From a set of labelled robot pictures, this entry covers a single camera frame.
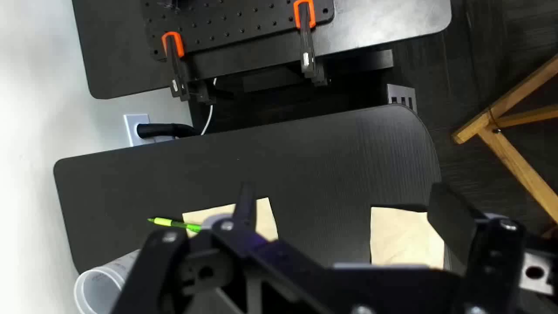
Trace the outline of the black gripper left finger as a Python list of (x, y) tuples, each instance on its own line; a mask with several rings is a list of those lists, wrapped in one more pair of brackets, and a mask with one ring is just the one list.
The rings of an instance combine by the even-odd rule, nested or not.
[(233, 214), (234, 232), (252, 235), (257, 230), (257, 195), (252, 183), (241, 185), (241, 193)]

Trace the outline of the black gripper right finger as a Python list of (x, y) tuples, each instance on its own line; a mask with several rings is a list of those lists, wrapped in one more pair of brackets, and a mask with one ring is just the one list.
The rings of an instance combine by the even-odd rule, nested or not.
[(449, 249), (451, 268), (470, 268), (477, 263), (479, 230), (487, 216), (445, 183), (435, 183), (430, 197), (428, 220)]

